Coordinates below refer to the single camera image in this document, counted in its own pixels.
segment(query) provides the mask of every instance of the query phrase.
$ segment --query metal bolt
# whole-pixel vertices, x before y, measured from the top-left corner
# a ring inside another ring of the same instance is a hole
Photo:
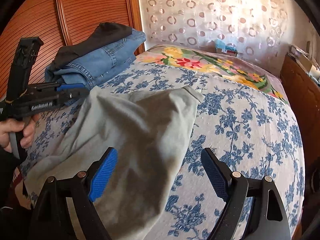
[[[85,175],[87,175],[87,173],[85,171],[79,171],[78,174],[77,174],[77,176],[79,178],[83,178]]]
[[[232,176],[234,176],[235,178],[240,178],[241,177],[241,173],[239,171],[234,171],[232,173]]]
[[[271,182],[272,181],[272,178],[270,176],[265,176],[264,179],[267,181],[267,182]]]
[[[54,181],[54,176],[50,176],[47,178],[47,182],[51,183]]]

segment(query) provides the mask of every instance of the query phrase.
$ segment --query folded clothes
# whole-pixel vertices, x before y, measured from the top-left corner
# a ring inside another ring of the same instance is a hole
[[[189,86],[128,94],[95,87],[58,149],[28,172],[28,193],[39,195],[48,176],[66,179],[86,171],[114,147],[118,163],[94,206],[113,240],[142,240],[164,211],[203,100]],[[84,239],[68,207],[77,239]]]
[[[119,41],[132,34],[132,28],[119,23],[100,23],[94,32],[85,41],[76,45],[63,46],[51,64],[51,70],[59,70],[61,67],[82,57],[91,51],[102,48],[113,42]]]
[[[125,70],[134,60],[133,53],[146,40],[143,32],[132,29],[132,34],[79,57],[58,70],[47,66],[46,82],[82,83],[88,89],[102,85]]]

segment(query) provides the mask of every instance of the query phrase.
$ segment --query gray cloth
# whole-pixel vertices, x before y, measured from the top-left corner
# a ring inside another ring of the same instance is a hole
[[[118,163],[94,206],[113,240],[143,239],[164,210],[203,99],[189,86],[129,94],[93,88],[58,149],[29,171],[28,193],[38,195],[48,176],[87,170],[114,147]],[[73,209],[70,215],[75,225]]]

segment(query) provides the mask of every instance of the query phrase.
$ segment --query human hand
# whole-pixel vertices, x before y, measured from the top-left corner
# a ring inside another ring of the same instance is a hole
[[[39,115],[34,115],[28,125],[24,127],[24,122],[18,122],[15,119],[7,119],[6,121],[0,122],[0,145],[7,151],[12,152],[9,132],[20,132],[23,130],[23,138],[20,141],[22,148],[28,148],[32,145],[33,139],[36,132],[36,122],[39,120]]]

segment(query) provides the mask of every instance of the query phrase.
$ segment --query blue floral bedspread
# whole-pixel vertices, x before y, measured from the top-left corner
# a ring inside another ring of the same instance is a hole
[[[233,171],[250,178],[270,175],[282,197],[292,233],[298,223],[304,194],[304,157],[296,118],[277,98],[210,73],[141,63],[139,58],[102,87],[106,93],[158,91],[183,86],[202,89],[205,99],[198,113],[165,210],[145,239],[207,239],[224,207],[200,161],[210,147]],[[22,164],[24,176],[40,159],[54,154],[76,121],[80,105],[42,113],[36,139]],[[235,239],[248,219],[251,199],[245,202]]]

